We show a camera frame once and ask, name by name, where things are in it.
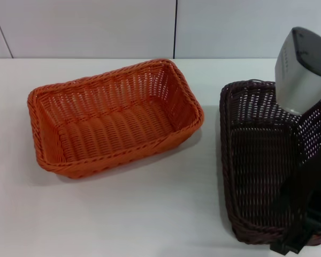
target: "basket bottom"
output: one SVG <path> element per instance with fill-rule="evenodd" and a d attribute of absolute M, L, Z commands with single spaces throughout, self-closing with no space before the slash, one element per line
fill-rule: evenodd
<path fill-rule="evenodd" d="M 155 101 L 69 123 L 58 133 L 64 160 L 72 162 L 139 146 L 174 130 L 162 106 Z"/>
<path fill-rule="evenodd" d="M 258 226 L 290 226 L 292 213 L 279 213 L 271 206 L 282 183 L 301 163 L 296 134 L 284 124 L 276 130 L 243 127 L 232 130 L 232 144 L 240 216 Z"/>

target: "table surface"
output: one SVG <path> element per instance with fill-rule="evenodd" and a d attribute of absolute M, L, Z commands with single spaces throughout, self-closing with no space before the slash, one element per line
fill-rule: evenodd
<path fill-rule="evenodd" d="M 29 92 L 141 61 L 0 59 L 0 257 L 280 256 L 234 237 L 216 140 L 222 87 L 274 80 L 275 59 L 174 60 L 205 112 L 175 150 L 82 180 L 38 166 Z M 321 256 L 321 245 L 300 256 Z"/>

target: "gray robot arm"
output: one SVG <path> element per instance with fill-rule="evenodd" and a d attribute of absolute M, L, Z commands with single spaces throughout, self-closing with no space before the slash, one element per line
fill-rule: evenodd
<path fill-rule="evenodd" d="M 277 103 L 302 115 L 321 99 L 321 37 L 301 27 L 287 36 L 276 62 Z"/>

